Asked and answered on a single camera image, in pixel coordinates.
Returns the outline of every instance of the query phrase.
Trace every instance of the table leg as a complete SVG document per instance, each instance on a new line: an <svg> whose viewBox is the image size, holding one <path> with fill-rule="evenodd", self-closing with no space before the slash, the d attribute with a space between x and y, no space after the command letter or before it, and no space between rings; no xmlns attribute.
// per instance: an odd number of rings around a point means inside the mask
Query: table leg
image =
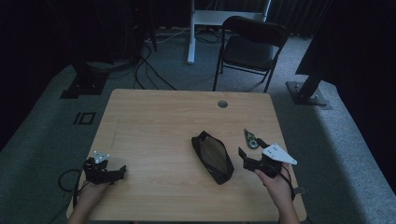
<svg viewBox="0 0 396 224"><path fill-rule="evenodd" d="M190 45L189 45L189 58L187 59L188 64L194 63L195 56L195 21L194 21L194 8L195 1L191 0L191 25L190 25Z"/></svg>

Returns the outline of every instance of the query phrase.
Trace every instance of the gray carpet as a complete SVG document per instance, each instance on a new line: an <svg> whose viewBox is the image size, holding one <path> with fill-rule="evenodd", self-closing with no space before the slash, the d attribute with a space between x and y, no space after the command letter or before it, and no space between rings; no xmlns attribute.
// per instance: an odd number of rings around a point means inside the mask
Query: gray carpet
<svg viewBox="0 0 396 224"><path fill-rule="evenodd" d="M213 35L198 36L216 40ZM294 167L299 185L308 190L303 199L310 220L304 223L396 223L395 195L336 88L325 82L319 85L332 110L295 105L290 97L285 82L305 81L306 76L294 74L309 42L299 37L289 39L268 91L287 148L299 162ZM211 91L218 50L219 44L197 41L195 63L187 65L188 38L177 36L159 43L158 52L150 55L144 48L143 55L149 55L149 64L177 90ZM101 69L112 66L91 65ZM85 161L111 92L142 89L135 82L134 71L145 89L171 90L145 64L112 72L101 95L81 95L75 100L60 99L76 74L72 66L51 81L0 153L0 223L66 222L71 193L60 189L58 177ZM255 75L225 70L218 91L261 92L264 85L257 85L260 80ZM94 113L92 124L76 122L77 115L83 113ZM75 178L74 174L67 175L64 187L71 189Z"/></svg>

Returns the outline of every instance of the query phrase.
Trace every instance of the wooden table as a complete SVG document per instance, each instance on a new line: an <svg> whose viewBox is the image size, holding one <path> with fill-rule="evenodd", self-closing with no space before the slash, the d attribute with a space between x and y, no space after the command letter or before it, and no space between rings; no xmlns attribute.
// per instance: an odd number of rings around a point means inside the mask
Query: wooden table
<svg viewBox="0 0 396 224"><path fill-rule="evenodd" d="M226 108L218 106L227 102ZM94 150L109 153L108 170L127 166L110 186L91 220L269 221L278 213L259 178L243 169L238 147L250 158L244 129L266 143L285 143L271 97L264 93L114 90L94 138ZM221 140L234 166L218 185L195 154L191 138L207 131ZM292 184L297 187L290 169ZM301 195L294 204L306 218Z"/></svg>

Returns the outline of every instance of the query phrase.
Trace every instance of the black chair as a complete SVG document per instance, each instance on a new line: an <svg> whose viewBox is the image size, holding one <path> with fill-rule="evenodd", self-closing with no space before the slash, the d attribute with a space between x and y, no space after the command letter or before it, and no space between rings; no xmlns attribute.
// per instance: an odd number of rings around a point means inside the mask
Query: black chair
<svg viewBox="0 0 396 224"><path fill-rule="evenodd" d="M225 44L225 31L233 35ZM267 92L274 73L277 58L289 37L285 27L265 22L255 21L240 16L231 16L221 26L221 47L216 68L213 91L216 90L219 69L229 67L263 76L260 83L268 77L264 92Z"/></svg>

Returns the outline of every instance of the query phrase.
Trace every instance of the black pouch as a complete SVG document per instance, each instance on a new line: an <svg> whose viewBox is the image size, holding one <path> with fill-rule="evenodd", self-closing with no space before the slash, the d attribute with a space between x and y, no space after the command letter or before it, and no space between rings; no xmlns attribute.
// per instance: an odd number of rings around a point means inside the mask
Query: black pouch
<svg viewBox="0 0 396 224"><path fill-rule="evenodd" d="M209 133L203 131L191 139L192 146L218 184L224 184L233 175L233 163L228 156L224 144Z"/></svg>

